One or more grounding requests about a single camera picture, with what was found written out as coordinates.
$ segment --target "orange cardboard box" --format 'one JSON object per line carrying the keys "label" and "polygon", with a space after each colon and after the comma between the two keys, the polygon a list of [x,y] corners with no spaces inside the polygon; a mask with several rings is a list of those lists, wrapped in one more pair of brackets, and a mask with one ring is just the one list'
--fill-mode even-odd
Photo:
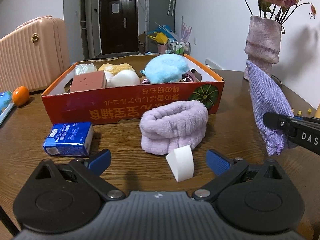
{"label": "orange cardboard box", "polygon": [[[80,63],[93,63],[97,68],[105,63],[128,63],[141,76],[140,70],[157,56],[126,56]],[[219,107],[224,80],[192,57],[184,57],[200,82],[149,84],[68,93],[66,86],[75,75],[74,68],[78,64],[76,63],[53,82],[41,98],[52,124],[117,123],[119,120],[141,118],[144,112],[154,107],[185,100],[199,100],[207,107],[209,114],[215,114]]]}

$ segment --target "refrigerator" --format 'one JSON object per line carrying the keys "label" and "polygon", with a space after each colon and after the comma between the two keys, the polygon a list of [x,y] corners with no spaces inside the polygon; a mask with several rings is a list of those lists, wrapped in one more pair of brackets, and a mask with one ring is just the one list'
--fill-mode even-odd
{"label": "refrigerator", "polygon": [[[175,8],[172,16],[172,5],[168,16],[170,0],[146,0],[146,34],[158,28],[159,25],[168,25],[174,31]],[[158,52],[157,44],[147,37],[147,52]]]}

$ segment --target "wooden table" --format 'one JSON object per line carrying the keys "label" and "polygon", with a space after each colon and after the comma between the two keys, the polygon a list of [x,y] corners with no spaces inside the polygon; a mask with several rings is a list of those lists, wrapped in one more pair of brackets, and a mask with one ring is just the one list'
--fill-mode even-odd
{"label": "wooden table", "polygon": [[[102,178],[125,192],[186,190],[191,193],[214,178],[205,161],[209,148],[229,158],[243,157],[250,163],[263,163],[268,156],[254,122],[248,82],[242,78],[242,72],[217,73],[226,84],[218,113],[210,115],[206,136],[193,151],[195,173],[192,179],[177,183],[164,157],[141,150],[138,120],[94,127],[92,153],[104,148],[112,152],[111,166]],[[283,91],[295,113],[300,110],[307,114],[308,103],[286,87]],[[15,196],[38,163],[47,158],[42,143],[51,127],[40,95],[36,94],[28,105],[13,110],[0,128],[0,204],[12,219]],[[320,156],[297,147],[284,151],[275,159],[284,167],[305,201],[306,209],[298,232],[308,240],[318,240]],[[67,163],[70,158],[53,160]],[[2,224],[0,236],[3,240],[11,237]]]}

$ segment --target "purple fluffy towel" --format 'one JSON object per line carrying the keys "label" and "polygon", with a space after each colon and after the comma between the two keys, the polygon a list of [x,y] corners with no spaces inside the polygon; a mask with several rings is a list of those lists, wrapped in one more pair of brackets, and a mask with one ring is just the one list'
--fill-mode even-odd
{"label": "purple fluffy towel", "polygon": [[151,109],[141,118],[141,147],[155,155],[190,145],[193,150],[204,138],[208,110],[199,101],[178,101]]}
{"label": "purple fluffy towel", "polygon": [[247,61],[250,95],[257,127],[266,143],[268,155],[279,155],[288,148],[288,140],[280,130],[270,130],[263,124],[266,112],[294,117],[287,98],[281,88],[265,72],[251,61]]}

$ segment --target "paper notice on door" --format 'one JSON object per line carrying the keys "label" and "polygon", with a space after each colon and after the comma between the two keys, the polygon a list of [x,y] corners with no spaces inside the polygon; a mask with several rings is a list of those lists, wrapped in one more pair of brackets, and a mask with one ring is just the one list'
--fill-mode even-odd
{"label": "paper notice on door", "polygon": [[118,3],[114,3],[111,6],[111,10],[112,10],[112,13],[118,13],[119,12],[119,4]]}

